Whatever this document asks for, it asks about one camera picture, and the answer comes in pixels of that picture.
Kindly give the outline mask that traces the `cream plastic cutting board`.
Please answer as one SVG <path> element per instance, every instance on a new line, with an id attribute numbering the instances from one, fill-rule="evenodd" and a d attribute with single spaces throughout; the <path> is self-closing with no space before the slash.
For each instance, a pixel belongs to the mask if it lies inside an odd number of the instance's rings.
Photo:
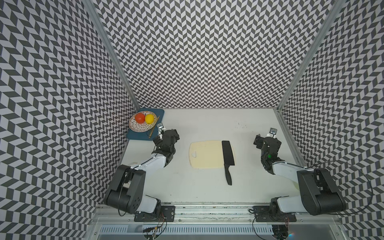
<path id="1" fill-rule="evenodd" d="M 225 147 L 230 147 L 234 163 L 236 162 L 235 151 L 229 141 L 202 141 L 190 144 L 189 161 L 194 169 L 216 169 L 224 167 L 224 150 Z"/>

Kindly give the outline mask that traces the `black cleaver knife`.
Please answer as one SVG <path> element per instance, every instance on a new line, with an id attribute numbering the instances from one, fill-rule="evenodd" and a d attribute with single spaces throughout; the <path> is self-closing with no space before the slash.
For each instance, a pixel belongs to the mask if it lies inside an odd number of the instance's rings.
<path id="1" fill-rule="evenodd" d="M 235 165 L 235 159 L 234 159 L 234 154 L 233 154 L 230 141 L 222 141 L 222 149 L 223 149 L 225 177 L 227 180 L 227 184 L 231 186 L 233 182 L 232 182 L 232 177 L 231 177 L 229 168 Z"/>

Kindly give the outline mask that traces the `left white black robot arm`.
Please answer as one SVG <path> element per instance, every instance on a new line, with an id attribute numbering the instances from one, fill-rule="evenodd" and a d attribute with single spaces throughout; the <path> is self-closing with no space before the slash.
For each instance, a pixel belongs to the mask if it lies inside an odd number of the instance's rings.
<path id="1" fill-rule="evenodd" d="M 128 214 L 144 213 L 156 220 L 161 215 L 161 201 L 144 194 L 146 176 L 165 168 L 176 153 L 180 136 L 175 129 L 162 131 L 154 139 L 151 157 L 131 166 L 120 165 L 106 191 L 103 203 Z"/>

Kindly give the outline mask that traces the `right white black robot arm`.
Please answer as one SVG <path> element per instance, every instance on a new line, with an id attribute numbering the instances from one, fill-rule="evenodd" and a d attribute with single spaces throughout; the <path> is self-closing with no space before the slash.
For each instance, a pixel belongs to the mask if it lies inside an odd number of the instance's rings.
<path id="1" fill-rule="evenodd" d="M 274 135 L 257 135 L 254 145 L 261 150 L 261 163 L 272 175 L 284 177 L 298 185 L 298 196 L 272 198 L 270 215 L 307 213 L 312 216 L 334 214 L 346 210 L 347 204 L 332 178 L 324 168 L 305 168 L 290 164 L 278 157 L 281 146 Z"/>

